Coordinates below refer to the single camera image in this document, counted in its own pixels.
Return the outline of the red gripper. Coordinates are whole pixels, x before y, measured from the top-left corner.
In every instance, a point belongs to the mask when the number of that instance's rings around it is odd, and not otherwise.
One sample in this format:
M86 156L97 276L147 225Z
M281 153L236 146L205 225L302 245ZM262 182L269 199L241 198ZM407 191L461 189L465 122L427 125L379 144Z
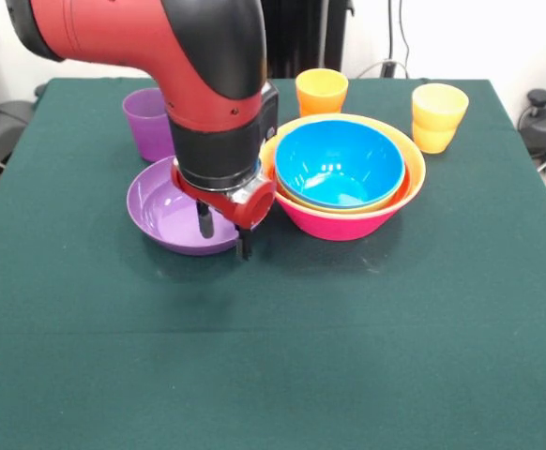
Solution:
M275 200L276 184L265 175L261 162L252 173L236 186L219 188L198 187L182 174L175 158L171 167L174 185L196 202L199 230L204 239L214 235L212 211L235 225L238 237L236 254L244 261L252 255L252 231L269 212Z

